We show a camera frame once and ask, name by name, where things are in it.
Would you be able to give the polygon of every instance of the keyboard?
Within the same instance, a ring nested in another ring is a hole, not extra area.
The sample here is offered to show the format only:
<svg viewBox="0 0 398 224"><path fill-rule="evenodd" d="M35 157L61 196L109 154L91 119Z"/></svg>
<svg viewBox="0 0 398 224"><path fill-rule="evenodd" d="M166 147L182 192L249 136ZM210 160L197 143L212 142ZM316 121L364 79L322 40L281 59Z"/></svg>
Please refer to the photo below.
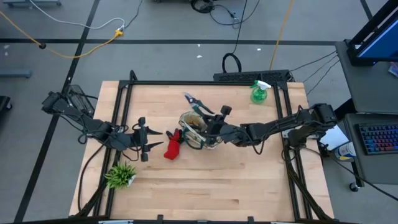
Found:
<svg viewBox="0 0 398 224"><path fill-rule="evenodd" d="M398 123L357 124L365 154L398 153Z"/></svg>
<svg viewBox="0 0 398 224"><path fill-rule="evenodd" d="M214 81L254 83L254 81L256 80L262 80L268 84L276 84L277 82L287 82L289 77L290 75L288 70L217 73L213 75Z"/></svg>

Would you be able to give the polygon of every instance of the desk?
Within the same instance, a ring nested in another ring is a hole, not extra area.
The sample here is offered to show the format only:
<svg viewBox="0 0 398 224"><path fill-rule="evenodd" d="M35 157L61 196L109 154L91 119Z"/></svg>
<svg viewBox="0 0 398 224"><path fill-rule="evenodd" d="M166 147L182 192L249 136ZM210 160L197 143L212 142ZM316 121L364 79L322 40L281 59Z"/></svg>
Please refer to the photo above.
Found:
<svg viewBox="0 0 398 224"><path fill-rule="evenodd" d="M103 82L96 106L95 118L111 121L118 91L118 82ZM248 86L210 85L134 85L130 100L127 124L131 127L141 116L147 125L165 133L178 128L180 115L190 110L183 97L189 92L202 100L214 112L223 105L232 107L226 121L231 124L269 122L278 118L273 89L267 89L268 98L263 105L254 105ZM308 108L302 83L289 83L289 97L294 111L299 105ZM287 115L281 98L284 116ZM175 161L163 157L167 136L148 136L149 143L165 141L149 153L149 162L135 162L137 178L126 189L115 191L111 211L113 219L151 219L163 214L165 220L239 220L253 216L256 221L293 221L285 163L281 159L280 134L271 136L264 152L258 156L252 148L220 144L215 150L197 151L182 145ZM86 146L82 166L99 148L90 139ZM315 141L307 146L317 148ZM132 159L136 154L126 151ZM90 162L83 179L81 204L84 205L98 187L104 149ZM307 188L325 213L333 217L321 159L315 153L302 151L302 164ZM77 213L77 191L70 214ZM302 208L301 194L297 191ZM108 196L103 194L100 215L104 214ZM305 217L303 209L300 216Z"/></svg>
<svg viewBox="0 0 398 224"><path fill-rule="evenodd" d="M347 114L344 125L348 137L354 144L356 151L356 171L361 177L373 184L398 184L397 161L398 154L367 156L364 153L362 140L355 125L360 123L380 123L397 121L397 115L386 114Z"/></svg>
<svg viewBox="0 0 398 224"><path fill-rule="evenodd" d="M337 42L336 50L343 67L351 99L335 110L339 120L347 113L398 113L396 101L398 78L388 72L389 62L373 67L354 67L347 54L345 42Z"/></svg>

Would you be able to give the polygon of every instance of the wooden tabletop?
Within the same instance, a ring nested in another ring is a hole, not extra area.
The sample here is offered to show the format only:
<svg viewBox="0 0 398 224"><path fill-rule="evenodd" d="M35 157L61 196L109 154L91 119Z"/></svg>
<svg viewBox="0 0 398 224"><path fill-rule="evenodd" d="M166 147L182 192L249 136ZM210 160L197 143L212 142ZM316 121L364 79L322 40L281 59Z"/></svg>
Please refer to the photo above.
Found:
<svg viewBox="0 0 398 224"><path fill-rule="evenodd" d="M299 105L308 108L303 83L289 83L288 86L293 112ZM96 105L96 119L111 121L117 87L118 82L103 82ZM266 123L278 118L271 88L266 102L255 105L249 98L251 89L248 86L134 85L127 125L131 127L139 117L145 116L147 125L153 130L165 133L179 128L180 115L190 110L183 92L189 92L216 113L223 105L232 107L226 119L229 124ZM286 116L281 90L280 96ZM148 140L149 143L165 143L152 149L149 162L133 163L137 178L130 187L115 191L111 218L154 220L158 214L163 214L165 220L244 221L248 216L253 216L256 221L294 220L286 167L280 157L280 134L266 141L260 156L251 147L233 144L220 144L212 151L197 151L183 144L179 157L174 161L163 157L168 145L165 134L148 136ZM88 141L82 166L99 147L96 140ZM317 150L315 141L308 141L307 147ZM103 149L87 167L81 193L82 206L98 186L104 152ZM136 158L135 152L125 153L132 159ZM326 214L333 217L320 157L306 150L302 150L301 155L309 192ZM71 215L78 211L77 190L78 185ZM298 189L297 192L300 214L305 217L302 197ZM107 194L106 189L100 214L104 213Z"/></svg>

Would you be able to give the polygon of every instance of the floor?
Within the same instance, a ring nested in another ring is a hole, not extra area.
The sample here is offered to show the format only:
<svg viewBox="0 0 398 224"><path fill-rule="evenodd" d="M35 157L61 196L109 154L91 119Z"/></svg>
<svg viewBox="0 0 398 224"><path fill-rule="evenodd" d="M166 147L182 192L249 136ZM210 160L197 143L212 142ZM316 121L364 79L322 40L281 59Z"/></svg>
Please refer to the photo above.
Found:
<svg viewBox="0 0 398 224"><path fill-rule="evenodd" d="M243 10L244 1L221 2L236 15ZM368 19L361 2L364 1L296 0L272 69L296 68L334 51L334 41L353 37ZM374 14L386 0L366 2ZM97 6L92 22L97 26L113 17L128 21L134 16L139 1L64 0L62 3L61 7L41 6L57 19L81 23L91 19L90 11ZM247 12L252 11L255 3L255 0L248 1ZM269 69L273 44L288 5L289 0L261 0L253 16L243 24L241 40L266 40L263 44L249 42L238 46L236 55L244 71ZM58 24L31 7L8 8L0 4L0 11L31 36L48 39L47 42L52 42L48 46L59 52L74 55L78 46L83 45L80 42L82 27ZM230 22L222 10L217 9L214 15ZM0 129L0 170L6 177L0 182L0 223L14 221L42 147L51 117L40 108L49 91L60 91L65 79L70 77L86 94L98 95L103 80L127 79L130 69L140 80L212 80L214 73L221 72L222 56L233 50L233 42L228 40L234 40L238 33L232 27L216 24L208 15L193 11L187 0L164 0L160 4L144 0L139 16L120 38L129 40L127 44L107 45L77 61L40 50L6 20L0 21L0 67L32 71L30 79L0 78L0 95L10 96L14 105ZM97 42L110 39L119 26L118 22L112 22L103 29L90 30L84 38L91 44L84 44L83 52ZM294 71L296 81L304 81L322 63ZM307 92L328 67L305 82ZM227 69L233 72L236 66L228 60ZM348 98L343 71L337 63L309 94L308 101L329 103L336 108ZM24 221L67 217L84 151L84 145L74 140L77 136L77 131L66 122L58 122ZM396 202L369 186L352 193L348 184L353 177L333 161L325 160L324 169L336 218L358 223L396 222ZM398 195L398 186L380 187Z"/></svg>

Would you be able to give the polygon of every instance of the chair wheel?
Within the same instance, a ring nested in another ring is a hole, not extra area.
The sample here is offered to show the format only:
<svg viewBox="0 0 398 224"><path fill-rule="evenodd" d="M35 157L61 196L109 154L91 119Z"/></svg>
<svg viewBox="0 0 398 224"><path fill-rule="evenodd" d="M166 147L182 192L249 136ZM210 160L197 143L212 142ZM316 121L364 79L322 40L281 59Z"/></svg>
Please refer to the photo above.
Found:
<svg viewBox="0 0 398 224"><path fill-rule="evenodd" d="M350 183L349 184L349 189L352 192L358 192L359 191L359 187L356 185L356 182Z"/></svg>

